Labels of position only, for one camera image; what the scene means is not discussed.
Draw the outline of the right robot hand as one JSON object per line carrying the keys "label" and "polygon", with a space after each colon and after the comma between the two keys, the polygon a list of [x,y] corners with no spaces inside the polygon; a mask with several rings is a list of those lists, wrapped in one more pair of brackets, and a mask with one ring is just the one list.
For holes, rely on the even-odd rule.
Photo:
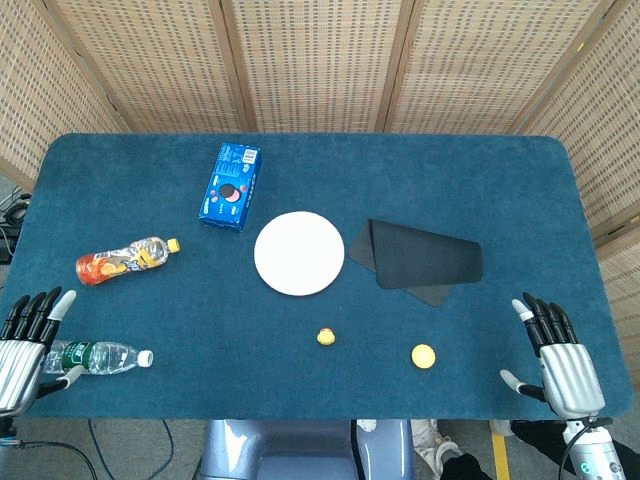
{"label": "right robot hand", "polygon": [[506,369],[500,371],[504,383],[519,395],[548,404],[562,419],[597,417],[605,399],[591,356],[566,312],[527,292],[511,304],[541,368],[542,384],[523,382]]}

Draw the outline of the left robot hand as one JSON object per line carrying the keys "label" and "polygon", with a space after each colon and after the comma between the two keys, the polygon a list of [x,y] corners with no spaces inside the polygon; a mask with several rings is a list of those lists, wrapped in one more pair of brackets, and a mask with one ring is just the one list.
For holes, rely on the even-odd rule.
{"label": "left robot hand", "polygon": [[59,326],[76,298],[59,287],[33,297],[20,297],[1,328],[1,417],[24,414],[34,400],[69,388],[83,373],[81,366],[53,381],[40,381],[46,356]]}

